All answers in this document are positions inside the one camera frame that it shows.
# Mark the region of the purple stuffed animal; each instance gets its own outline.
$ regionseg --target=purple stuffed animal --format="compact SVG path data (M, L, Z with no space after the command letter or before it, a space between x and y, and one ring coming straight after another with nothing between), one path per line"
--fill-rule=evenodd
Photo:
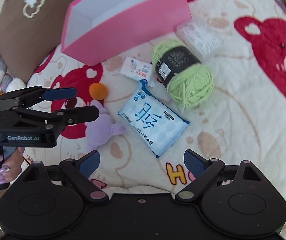
M91 106L96 106L100 111L100 115L94 122L86 124L85 136L89 144L89 152L96 150L113 136L122 134L125 131L125 127L114 122L99 101L92 100Z

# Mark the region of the pink box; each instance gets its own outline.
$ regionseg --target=pink box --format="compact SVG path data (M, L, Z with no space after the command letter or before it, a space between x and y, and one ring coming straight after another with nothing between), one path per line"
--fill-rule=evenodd
M75 0L67 9L61 51L94 66L189 20L187 0Z

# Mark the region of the screw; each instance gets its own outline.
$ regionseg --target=screw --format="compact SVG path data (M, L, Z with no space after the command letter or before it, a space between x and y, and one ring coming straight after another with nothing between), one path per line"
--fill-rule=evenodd
M191 199L194 197L194 193L191 191L181 191L181 192L179 192L178 196L181 199Z
M105 198L106 194L102 191L93 191L91 194L90 194L90 197L92 199L102 199L102 198Z

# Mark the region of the brown cushion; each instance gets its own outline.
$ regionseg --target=brown cushion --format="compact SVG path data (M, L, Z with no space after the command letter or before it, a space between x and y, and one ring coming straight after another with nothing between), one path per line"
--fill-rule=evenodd
M65 13L72 1L46 0L33 18L23 15L24 0L4 1L0 14L0 54L13 76L28 82L36 67L60 44Z

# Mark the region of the clear plastic box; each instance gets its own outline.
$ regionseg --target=clear plastic box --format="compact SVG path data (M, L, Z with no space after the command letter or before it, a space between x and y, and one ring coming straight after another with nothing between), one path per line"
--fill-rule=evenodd
M199 17L179 25L177 32L201 62L224 44L218 33Z

